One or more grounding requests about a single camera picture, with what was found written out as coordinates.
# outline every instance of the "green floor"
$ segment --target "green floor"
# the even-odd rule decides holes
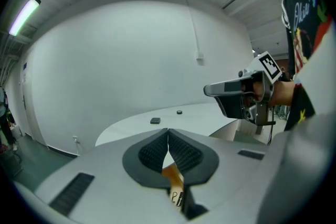
[[[47,147],[28,138],[28,136],[21,137],[17,143],[17,154],[22,159],[23,169],[14,180],[31,191],[34,191],[52,172],[72,160],[69,157],[50,151]]]

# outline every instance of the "curved white wall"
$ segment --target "curved white wall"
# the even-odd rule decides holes
[[[189,2],[203,65],[195,60],[185,0],[86,0],[47,23],[34,44],[32,75],[46,143],[76,153],[76,135],[85,151],[129,116],[214,102],[203,86],[237,77],[252,48],[243,25],[219,8]]]

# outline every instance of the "black rectangular strip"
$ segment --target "black rectangular strip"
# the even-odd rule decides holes
[[[258,159],[260,161],[262,160],[262,158],[265,155],[263,153],[253,152],[253,151],[248,151],[248,150],[241,150],[241,151],[238,152],[238,154],[241,155],[241,156],[248,157],[248,158]]]
[[[93,179],[92,175],[79,173],[50,203],[50,207],[68,216]]]

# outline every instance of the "ceiling light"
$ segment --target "ceiling light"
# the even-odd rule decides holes
[[[28,17],[33,13],[33,11],[41,4],[41,0],[29,0],[23,9],[20,11],[19,15],[17,15],[9,33],[12,36],[16,36],[20,31],[22,25],[28,19]]]

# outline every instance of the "electrical socket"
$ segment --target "electrical socket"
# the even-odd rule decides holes
[[[75,143],[78,143],[78,144],[79,144],[79,141],[78,141],[78,137],[77,137],[77,136],[74,135],[72,138],[73,138],[73,140],[74,140]]]

